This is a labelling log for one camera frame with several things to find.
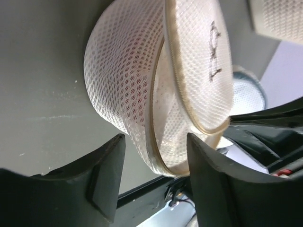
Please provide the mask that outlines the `beige trim mesh laundry bag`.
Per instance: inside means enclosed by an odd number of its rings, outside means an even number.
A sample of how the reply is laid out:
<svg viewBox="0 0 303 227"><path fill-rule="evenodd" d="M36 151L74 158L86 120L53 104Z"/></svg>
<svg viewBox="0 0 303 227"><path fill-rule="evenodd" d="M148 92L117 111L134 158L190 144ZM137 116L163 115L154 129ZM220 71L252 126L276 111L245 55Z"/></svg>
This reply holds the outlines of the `beige trim mesh laundry bag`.
<svg viewBox="0 0 303 227"><path fill-rule="evenodd" d="M84 56L90 101L146 165L190 173L187 134L217 148L233 102L228 33L217 0L115 0Z"/></svg>

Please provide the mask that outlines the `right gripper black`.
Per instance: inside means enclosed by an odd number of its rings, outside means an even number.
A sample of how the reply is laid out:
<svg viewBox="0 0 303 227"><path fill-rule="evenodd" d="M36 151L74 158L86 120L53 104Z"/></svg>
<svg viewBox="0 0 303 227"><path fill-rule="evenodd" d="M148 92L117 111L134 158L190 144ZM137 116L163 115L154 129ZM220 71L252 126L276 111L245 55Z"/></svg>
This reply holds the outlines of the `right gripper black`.
<svg viewBox="0 0 303 227"><path fill-rule="evenodd" d="M303 178L303 99L231 117L224 137L272 175Z"/></svg>

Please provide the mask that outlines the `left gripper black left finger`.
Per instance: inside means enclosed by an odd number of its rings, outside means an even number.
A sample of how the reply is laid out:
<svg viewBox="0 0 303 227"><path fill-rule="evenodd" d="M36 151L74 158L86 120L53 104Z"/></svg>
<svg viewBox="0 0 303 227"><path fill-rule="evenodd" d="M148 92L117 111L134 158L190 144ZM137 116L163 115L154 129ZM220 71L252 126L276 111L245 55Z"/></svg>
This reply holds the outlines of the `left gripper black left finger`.
<svg viewBox="0 0 303 227"><path fill-rule="evenodd" d="M0 171L3 227L108 227L115 219L125 136L46 175Z"/></svg>

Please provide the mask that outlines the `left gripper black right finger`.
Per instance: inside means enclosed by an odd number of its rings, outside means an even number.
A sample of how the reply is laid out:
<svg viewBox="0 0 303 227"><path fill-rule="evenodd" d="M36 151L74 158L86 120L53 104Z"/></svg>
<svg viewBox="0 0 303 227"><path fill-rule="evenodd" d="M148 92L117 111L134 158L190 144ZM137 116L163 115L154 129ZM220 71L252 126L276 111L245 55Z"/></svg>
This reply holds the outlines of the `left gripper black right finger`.
<svg viewBox="0 0 303 227"><path fill-rule="evenodd" d="M187 135L187 159L201 227L300 227L303 180L248 168Z"/></svg>

